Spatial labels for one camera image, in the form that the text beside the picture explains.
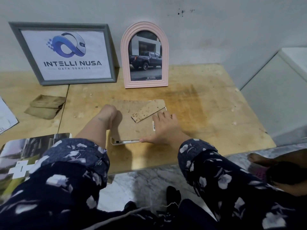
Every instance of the white cross shape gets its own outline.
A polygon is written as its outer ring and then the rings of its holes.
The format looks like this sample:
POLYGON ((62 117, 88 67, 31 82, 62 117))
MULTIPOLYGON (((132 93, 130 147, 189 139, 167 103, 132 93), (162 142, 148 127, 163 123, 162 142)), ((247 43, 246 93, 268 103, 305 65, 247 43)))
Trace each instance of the white cross shape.
POLYGON ((28 160, 18 161, 15 167, 10 168, 9 174, 13 174, 12 179, 23 178, 25 173, 33 167, 34 164, 28 165, 28 160))

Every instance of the magazine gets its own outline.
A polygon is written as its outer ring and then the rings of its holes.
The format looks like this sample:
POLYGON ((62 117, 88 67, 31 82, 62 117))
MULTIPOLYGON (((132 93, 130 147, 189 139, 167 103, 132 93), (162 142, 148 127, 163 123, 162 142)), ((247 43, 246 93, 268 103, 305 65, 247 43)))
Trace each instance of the magazine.
POLYGON ((56 142, 72 138, 70 133, 16 139, 0 149, 0 205, 29 177, 29 170, 56 142))

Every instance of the person's left hand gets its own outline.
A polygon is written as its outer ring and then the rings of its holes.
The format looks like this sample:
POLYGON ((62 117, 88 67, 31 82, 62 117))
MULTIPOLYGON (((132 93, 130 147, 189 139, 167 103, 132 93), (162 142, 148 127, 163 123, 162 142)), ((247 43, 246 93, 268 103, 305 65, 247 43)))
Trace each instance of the person's left hand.
POLYGON ((113 105, 106 104, 102 107, 97 117, 100 121, 103 121, 108 126, 107 130, 111 129, 112 121, 115 119, 117 114, 117 109, 113 105))

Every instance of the marble floor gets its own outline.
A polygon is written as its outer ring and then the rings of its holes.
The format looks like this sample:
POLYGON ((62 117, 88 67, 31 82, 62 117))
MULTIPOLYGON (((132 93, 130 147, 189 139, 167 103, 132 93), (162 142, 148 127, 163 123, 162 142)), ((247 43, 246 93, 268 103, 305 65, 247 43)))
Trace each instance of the marble floor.
MULTIPOLYGON (((307 143, 253 152, 268 158, 275 158, 302 148, 307 148, 307 143)), ((227 158, 240 167, 250 170, 252 165, 247 160, 247 155, 250 153, 240 153, 227 158)), ((163 206, 166 205, 166 189, 169 185, 180 190, 182 199, 189 198, 210 213, 205 202, 195 194, 193 187, 186 183, 178 165, 115 175, 112 184, 100 191, 98 209, 104 211, 123 210, 125 204, 132 200, 136 202, 138 207, 150 206, 148 209, 153 213, 156 210, 165 210, 166 208, 163 206)))

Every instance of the black pickup truck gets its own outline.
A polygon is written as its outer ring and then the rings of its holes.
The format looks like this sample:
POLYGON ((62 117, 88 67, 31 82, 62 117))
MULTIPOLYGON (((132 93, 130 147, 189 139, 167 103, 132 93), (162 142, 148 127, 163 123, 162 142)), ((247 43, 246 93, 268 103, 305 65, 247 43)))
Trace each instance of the black pickup truck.
POLYGON ((129 63, 135 69, 141 67, 143 70, 147 70, 148 67, 161 66, 162 68, 162 56, 153 51, 142 51, 140 55, 131 55, 129 56, 129 63))

